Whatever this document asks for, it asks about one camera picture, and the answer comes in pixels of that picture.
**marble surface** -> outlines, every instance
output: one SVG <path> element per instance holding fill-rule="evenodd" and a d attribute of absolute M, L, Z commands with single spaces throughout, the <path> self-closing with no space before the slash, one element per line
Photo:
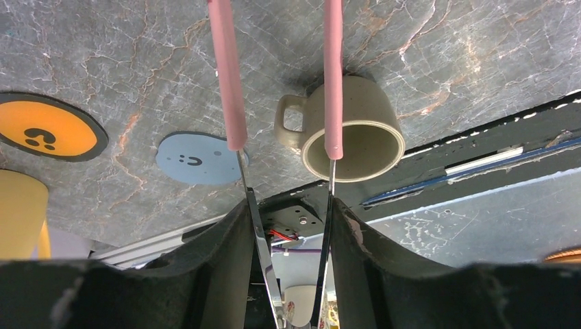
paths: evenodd
<path fill-rule="evenodd" d="M 233 1 L 250 180 L 267 197 L 315 180 L 274 139 L 284 94 L 322 82 L 322 1 Z M 578 1 L 345 1 L 346 72 L 375 80 L 407 146 L 581 88 Z M 57 97 L 104 126 L 90 162 L 0 145 L 0 167 L 50 188 L 54 227 L 124 245 L 227 212 L 240 184 L 188 186 L 155 164 L 178 130 L 224 135 L 205 1 L 0 1 L 0 90 Z M 290 127 L 300 117 L 288 118 Z"/>

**orange object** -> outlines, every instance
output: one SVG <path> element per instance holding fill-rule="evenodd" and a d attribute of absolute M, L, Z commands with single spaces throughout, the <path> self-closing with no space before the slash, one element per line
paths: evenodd
<path fill-rule="evenodd" d="M 47 218 L 49 190 L 37 179 L 0 170 L 0 260 L 30 259 Z"/>
<path fill-rule="evenodd" d="M 103 128 L 85 112 L 25 93 L 0 94 L 0 138 L 23 151 L 68 161 L 90 160 L 108 144 Z"/>
<path fill-rule="evenodd" d="M 557 252 L 545 258 L 545 263 L 581 263 L 581 247 Z"/>
<path fill-rule="evenodd" d="M 40 235 L 38 236 L 38 259 L 51 259 L 51 238 L 46 219 L 42 223 Z"/>

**smiley face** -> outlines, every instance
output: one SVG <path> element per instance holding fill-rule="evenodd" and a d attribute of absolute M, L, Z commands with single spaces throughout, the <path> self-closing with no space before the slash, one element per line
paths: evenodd
<path fill-rule="evenodd" d="M 71 162 L 98 156 L 103 128 L 66 103 L 26 93 L 0 93 L 0 140 L 23 151 Z"/>
<path fill-rule="evenodd" d="M 166 136 L 156 162 L 166 175 L 187 184 L 222 185 L 241 177 L 236 154 L 228 150 L 226 140 L 200 132 Z"/>

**white cup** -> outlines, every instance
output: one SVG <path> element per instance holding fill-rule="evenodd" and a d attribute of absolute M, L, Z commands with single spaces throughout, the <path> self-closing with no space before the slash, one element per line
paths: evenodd
<path fill-rule="evenodd" d="M 300 132 L 284 127 L 284 113 L 303 114 Z M 305 167 L 329 180 L 329 158 L 325 152 L 325 89 L 318 87 L 310 97 L 285 95 L 278 102 L 274 133 L 278 141 L 301 150 Z M 394 110 L 383 90 L 362 77 L 343 78 L 343 158 L 337 161 L 337 182 L 361 182 L 393 168 L 406 149 Z"/>

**wire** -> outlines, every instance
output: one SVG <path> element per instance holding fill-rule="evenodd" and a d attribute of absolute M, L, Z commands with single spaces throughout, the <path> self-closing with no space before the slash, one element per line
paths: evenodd
<path fill-rule="evenodd" d="M 276 235 L 276 236 L 278 236 L 279 238 L 281 238 L 281 239 L 283 239 L 283 240 L 286 240 L 286 241 L 296 241 L 296 240 L 298 240 L 298 239 L 299 239 L 299 237 L 298 237 L 298 236 L 296 236 L 296 234 L 295 234 L 295 236 L 294 236 L 294 237 L 291 237 L 291 236 L 287 236 L 287 235 L 285 235 L 285 234 L 282 234 L 281 232 L 278 232 L 277 230 L 274 230 L 274 229 L 272 229 L 272 228 L 271 228 L 271 230 L 270 230 L 270 233 L 271 233 L 272 235 Z"/>

